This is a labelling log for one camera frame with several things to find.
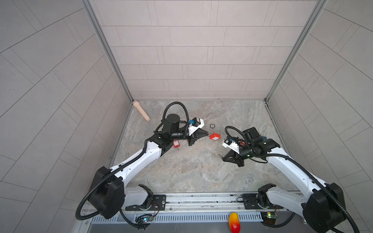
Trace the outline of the red padlock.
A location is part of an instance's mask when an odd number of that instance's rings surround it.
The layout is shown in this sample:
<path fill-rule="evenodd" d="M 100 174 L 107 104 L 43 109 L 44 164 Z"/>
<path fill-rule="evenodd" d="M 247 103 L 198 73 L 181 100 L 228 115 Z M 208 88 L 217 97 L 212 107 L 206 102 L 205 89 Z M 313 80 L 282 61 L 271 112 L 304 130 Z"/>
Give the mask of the red padlock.
<path fill-rule="evenodd" d="M 180 143 L 179 143 L 179 141 L 178 141 L 178 140 L 174 140 L 174 141 L 173 141 L 173 146 L 174 146 L 174 148 L 178 148 L 178 147 L 180 147 Z"/>
<path fill-rule="evenodd" d="M 217 141 L 217 140 L 221 139 L 221 135 L 218 134 L 218 133 L 212 133 L 212 134 L 209 135 L 209 139 L 213 140 L 213 141 Z"/>

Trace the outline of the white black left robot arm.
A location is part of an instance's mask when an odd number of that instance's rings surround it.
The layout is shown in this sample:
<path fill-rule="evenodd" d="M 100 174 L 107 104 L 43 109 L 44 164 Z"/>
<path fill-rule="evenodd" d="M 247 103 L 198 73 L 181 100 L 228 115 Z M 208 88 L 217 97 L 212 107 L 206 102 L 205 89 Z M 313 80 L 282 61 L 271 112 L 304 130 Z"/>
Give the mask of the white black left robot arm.
<path fill-rule="evenodd" d="M 77 206 L 75 218 L 83 221 L 97 215 L 112 218 L 127 206 L 148 209 L 153 192 L 145 185 L 127 187 L 129 182 L 146 166 L 164 155 L 176 140 L 186 140 L 192 146 L 198 139 L 209 136 L 203 130 L 203 119 L 190 118 L 181 102 L 170 103 L 160 124 L 151 137 L 144 141 L 142 149 L 125 161 L 111 168 L 101 167 L 94 175 L 88 193 Z"/>

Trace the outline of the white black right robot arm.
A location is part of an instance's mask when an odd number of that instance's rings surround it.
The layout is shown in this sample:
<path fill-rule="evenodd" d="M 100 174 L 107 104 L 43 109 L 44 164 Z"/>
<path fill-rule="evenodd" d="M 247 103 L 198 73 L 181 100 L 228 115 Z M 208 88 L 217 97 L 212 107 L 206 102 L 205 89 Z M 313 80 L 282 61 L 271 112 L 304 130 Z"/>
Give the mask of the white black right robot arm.
<path fill-rule="evenodd" d="M 279 205 L 298 214 L 318 233 L 338 232 L 335 227 L 348 221 L 355 233 L 359 228 L 348 213 L 343 189 L 336 183 L 327 183 L 291 158 L 273 139 L 262 137 L 255 127 L 240 131 L 226 126 L 227 138 L 223 142 L 230 151 L 222 157 L 224 162 L 234 163 L 238 167 L 245 160 L 266 164 L 279 169 L 301 192 L 299 195 L 282 190 L 269 183 L 257 191 L 258 205 L 267 208 Z"/>

